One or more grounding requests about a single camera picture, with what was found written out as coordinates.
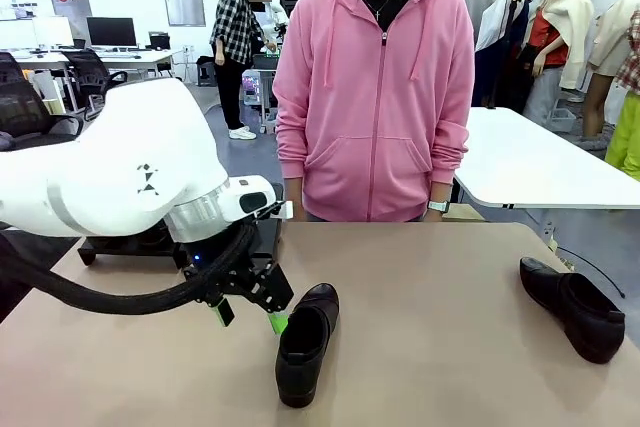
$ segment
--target wristwatch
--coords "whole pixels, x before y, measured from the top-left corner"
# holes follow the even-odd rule
[[[433,202],[429,201],[429,205],[427,205],[429,210],[437,210],[438,212],[442,212],[446,214],[449,212],[449,201],[445,200],[444,202]]]

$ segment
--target shoe heel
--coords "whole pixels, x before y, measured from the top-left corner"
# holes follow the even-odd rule
[[[583,359],[593,362],[594,364],[606,364],[618,351],[618,349],[616,349],[613,352],[600,352],[594,349],[585,342],[577,329],[569,325],[565,326],[564,333],[576,352],[578,352]]]
[[[287,405],[293,409],[301,409],[313,402],[313,399],[316,396],[316,389],[314,387],[311,392],[304,395],[290,395],[285,394],[282,391],[279,391],[279,394],[280,400],[284,405]]]

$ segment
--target neon green pants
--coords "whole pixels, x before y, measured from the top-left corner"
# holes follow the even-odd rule
[[[629,92],[624,98],[605,162],[640,180],[640,95]]]

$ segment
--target beige tabletop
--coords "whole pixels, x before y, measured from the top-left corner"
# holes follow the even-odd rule
[[[307,409],[279,403],[277,338],[243,299],[223,329],[197,304],[118,317],[32,292],[0,325],[0,425],[640,425],[638,350],[625,340],[607,366],[574,352],[520,284],[523,255],[561,268],[528,228],[291,224],[282,242],[296,299],[323,281],[341,296]],[[114,293],[180,279],[169,259],[100,257],[87,268],[74,250],[55,270]]]

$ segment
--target red plaid shirt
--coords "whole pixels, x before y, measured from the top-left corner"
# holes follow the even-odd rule
[[[629,28],[631,53],[618,70],[616,81],[625,89],[640,95],[640,10],[631,17]]]

